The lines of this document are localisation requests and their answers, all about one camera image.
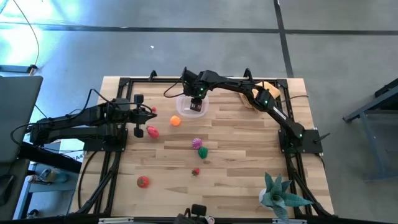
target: white pot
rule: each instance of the white pot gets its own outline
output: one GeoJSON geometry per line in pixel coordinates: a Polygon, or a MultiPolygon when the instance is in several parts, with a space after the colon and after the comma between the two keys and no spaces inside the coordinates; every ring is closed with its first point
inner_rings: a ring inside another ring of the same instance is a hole
{"type": "Polygon", "coordinates": [[[261,205],[263,208],[267,208],[267,209],[269,209],[269,210],[273,210],[272,208],[267,207],[267,206],[265,206],[265,205],[263,205],[263,204],[261,203],[262,198],[263,198],[264,194],[266,194],[266,192],[267,192],[267,188],[264,188],[264,189],[262,189],[262,190],[260,191],[260,193],[259,193],[259,203],[260,203],[260,205],[261,205]]]}

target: butcher block tabletop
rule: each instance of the butcher block tabletop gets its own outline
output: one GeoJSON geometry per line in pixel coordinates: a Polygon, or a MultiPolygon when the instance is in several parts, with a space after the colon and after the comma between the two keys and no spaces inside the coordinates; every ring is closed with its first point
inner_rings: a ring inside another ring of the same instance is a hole
{"type": "MultiPolygon", "coordinates": [[[[116,97],[119,79],[104,77],[101,94],[105,98],[116,97]]],[[[307,94],[303,79],[289,78],[287,82],[290,97],[307,94]]],[[[274,179],[282,174],[287,180],[285,157],[279,148],[278,123],[267,113],[245,108],[238,93],[222,89],[208,92],[206,115],[185,118],[176,110],[176,98],[163,96],[172,84],[134,83],[132,94],[143,94],[144,104],[157,109],[157,117],[146,125],[158,128],[160,136],[152,139],[145,126],[141,126],[144,137],[136,138],[132,133],[134,125],[127,124],[131,131],[121,157],[112,216],[176,217],[195,203],[206,205],[207,215],[212,217],[276,217],[272,210],[259,207],[259,192],[266,185],[265,172],[274,179]],[[173,115],[181,118],[180,126],[170,125],[173,115]],[[192,149],[194,138],[202,139],[203,145],[209,149],[206,159],[201,159],[192,149]],[[192,175],[194,168],[200,169],[196,177],[192,175]],[[146,189],[137,186],[137,178],[142,175],[149,178],[150,184],[146,189]]],[[[181,92],[182,86],[178,84],[168,95],[181,92]]],[[[312,129],[308,99],[294,98],[291,102],[295,121],[306,129],[312,129]]],[[[91,153],[85,155],[82,169],[91,153]]],[[[82,203],[98,186],[103,158],[104,152],[99,152],[88,164],[81,185],[82,203]]],[[[322,206],[333,213],[320,158],[302,154],[302,160],[308,188],[322,206]]],[[[71,212],[78,210],[76,195],[71,212]]],[[[107,198],[108,188],[104,191],[101,211],[107,198]]],[[[294,217],[292,209],[289,216],[294,217]]]]}

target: clear plastic container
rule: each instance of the clear plastic container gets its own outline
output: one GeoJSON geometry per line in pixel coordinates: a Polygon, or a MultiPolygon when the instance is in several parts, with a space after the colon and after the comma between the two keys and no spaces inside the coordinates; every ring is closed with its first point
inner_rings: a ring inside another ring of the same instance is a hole
{"type": "Polygon", "coordinates": [[[200,112],[193,111],[190,109],[192,97],[181,95],[177,97],[176,107],[180,115],[186,118],[200,118],[205,115],[209,109],[209,98],[206,96],[201,103],[200,112]]]}

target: concrete floor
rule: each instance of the concrete floor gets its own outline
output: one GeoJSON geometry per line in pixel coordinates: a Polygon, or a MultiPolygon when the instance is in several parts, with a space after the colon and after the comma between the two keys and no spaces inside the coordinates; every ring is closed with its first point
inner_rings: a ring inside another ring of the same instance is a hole
{"type": "MultiPolygon", "coordinates": [[[[277,28],[272,0],[18,2],[33,22],[47,24],[277,28]]],[[[0,21],[23,21],[12,4],[0,21]]],[[[286,29],[398,29],[397,1],[280,0],[280,6],[286,29]]],[[[81,108],[88,90],[99,89],[105,75],[149,75],[151,70],[179,75],[187,66],[239,77],[246,67],[256,77],[287,76],[279,34],[36,31],[36,75],[44,77],[37,105],[50,116],[81,108]]],[[[394,35],[287,35],[294,77],[305,79],[314,123],[321,133],[331,132],[323,141],[326,176],[341,217],[398,222],[398,179],[364,181],[375,168],[362,124],[341,120],[398,77],[397,43],[394,35]]],[[[0,64],[28,65],[35,59],[28,27],[0,30],[0,49],[0,64]]],[[[35,111],[32,119],[39,117],[35,111]]]]}

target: potted plant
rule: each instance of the potted plant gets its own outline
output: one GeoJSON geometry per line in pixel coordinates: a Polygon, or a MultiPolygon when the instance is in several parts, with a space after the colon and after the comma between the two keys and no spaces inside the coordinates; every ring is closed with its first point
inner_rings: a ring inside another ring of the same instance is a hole
{"type": "Polygon", "coordinates": [[[309,205],[313,202],[285,191],[289,187],[291,180],[282,182],[282,176],[276,178],[275,182],[272,177],[266,173],[266,188],[259,194],[259,201],[263,207],[273,209],[278,218],[288,220],[286,207],[299,207],[309,205]]]}

